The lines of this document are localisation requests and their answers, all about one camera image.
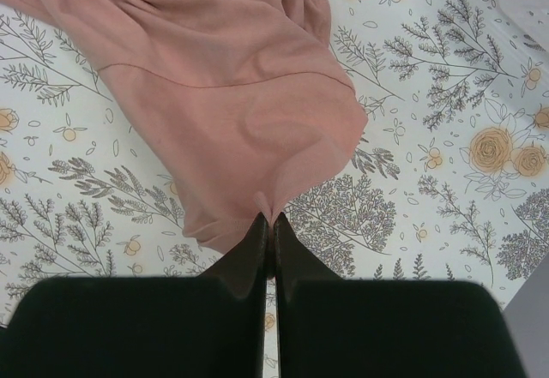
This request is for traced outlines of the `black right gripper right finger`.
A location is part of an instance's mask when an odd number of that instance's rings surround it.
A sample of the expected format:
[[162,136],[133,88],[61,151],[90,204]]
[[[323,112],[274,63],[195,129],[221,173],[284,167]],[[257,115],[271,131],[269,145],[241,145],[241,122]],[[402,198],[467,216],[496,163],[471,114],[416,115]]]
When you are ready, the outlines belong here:
[[283,377],[523,377],[504,318],[482,286],[343,279],[274,222]]

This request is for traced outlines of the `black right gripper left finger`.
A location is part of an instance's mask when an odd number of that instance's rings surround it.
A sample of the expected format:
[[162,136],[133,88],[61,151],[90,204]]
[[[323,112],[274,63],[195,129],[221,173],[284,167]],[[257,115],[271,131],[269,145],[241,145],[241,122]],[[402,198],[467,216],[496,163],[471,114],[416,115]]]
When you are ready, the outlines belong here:
[[195,277],[51,278],[1,331],[4,377],[259,377],[268,223]]

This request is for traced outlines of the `pink t shirt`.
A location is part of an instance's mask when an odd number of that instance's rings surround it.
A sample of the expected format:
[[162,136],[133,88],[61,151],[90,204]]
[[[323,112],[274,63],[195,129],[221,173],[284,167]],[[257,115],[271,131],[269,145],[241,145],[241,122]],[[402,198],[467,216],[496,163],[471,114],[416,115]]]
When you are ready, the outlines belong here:
[[225,253],[337,175],[367,123],[329,0],[1,0],[63,30],[172,175],[184,234]]

